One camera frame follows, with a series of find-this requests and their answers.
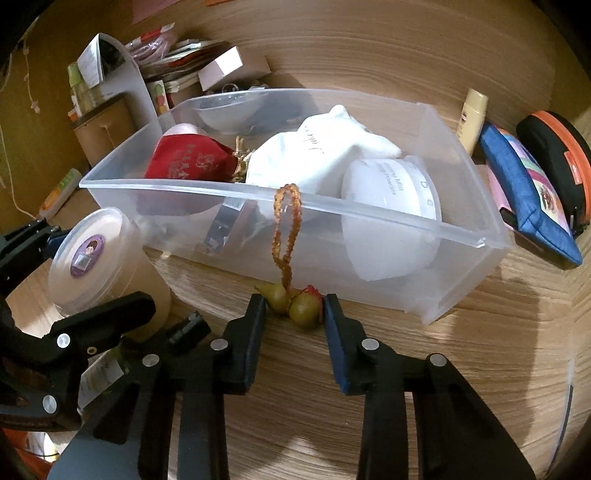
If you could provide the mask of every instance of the clear plastic bin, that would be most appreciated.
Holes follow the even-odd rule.
[[[135,220],[149,247],[277,282],[281,275],[271,256],[274,225],[259,212],[272,208],[275,190],[207,181],[144,180],[144,171],[163,132],[174,124],[195,124],[228,146],[234,146],[240,135],[247,147],[256,148],[274,134],[294,131],[308,116],[326,113],[338,104],[372,132],[396,143],[403,155],[418,157],[415,161],[436,187],[442,221],[302,194],[303,224],[291,262],[293,286],[313,284],[323,293],[415,313],[430,323],[478,285],[512,242],[472,160],[429,105],[359,92],[305,89],[190,99],[127,139],[80,186],[89,189],[101,207],[117,207]],[[422,235],[435,245],[434,260],[403,277],[362,280],[348,255],[342,217],[370,226],[371,245],[380,232],[384,238],[392,238],[393,232],[402,238],[409,232]],[[363,235],[357,235],[356,242],[363,252]],[[396,244],[391,250],[386,247],[379,254],[385,260],[405,255],[397,252]]]

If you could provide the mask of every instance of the white pouch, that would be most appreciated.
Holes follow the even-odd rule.
[[[308,117],[296,132],[271,137],[251,156],[246,183],[278,189],[295,183],[303,193],[340,197],[345,171],[353,160],[398,158],[390,140],[369,132],[343,105]],[[269,208],[261,213],[273,218]]]

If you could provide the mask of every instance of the white plastic container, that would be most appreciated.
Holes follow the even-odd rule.
[[[101,206],[115,206],[141,228],[146,245],[224,270],[279,281],[271,256],[273,224],[259,214],[275,190],[245,184],[143,180],[156,143],[171,126],[189,122],[233,146],[237,135],[256,148],[274,134],[295,131],[310,115],[335,105],[402,149],[434,185],[441,217],[424,218],[352,200],[303,194],[303,224],[291,265],[295,287],[406,312],[430,323],[480,283],[511,247],[506,227],[454,133],[433,107],[332,90],[253,90],[187,100],[161,115],[100,162],[83,180]],[[343,236],[343,220],[370,222],[371,241],[388,246],[393,229],[437,244],[430,261],[408,274],[363,280]],[[389,263],[404,251],[383,249]]]
[[[151,295],[156,313],[127,333],[138,342],[160,329],[170,311],[170,288],[142,250],[137,225],[116,208],[97,210],[72,229],[51,263],[48,286],[64,316],[136,291]]]

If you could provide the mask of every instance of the purple sticker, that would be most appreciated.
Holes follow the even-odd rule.
[[[72,258],[70,275],[74,278],[86,275],[95,266],[104,246],[105,237],[102,235],[93,235],[84,240]]]

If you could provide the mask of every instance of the orange trim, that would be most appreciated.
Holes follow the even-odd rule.
[[[564,157],[569,163],[571,171],[577,171],[583,180],[583,190],[585,193],[585,216],[583,223],[589,223],[591,219],[591,165],[589,164],[587,155],[585,155],[583,148],[581,148],[569,130],[557,118],[553,117],[552,114],[540,110],[539,112],[532,113],[532,115],[548,125],[568,149],[568,152],[564,153]]]

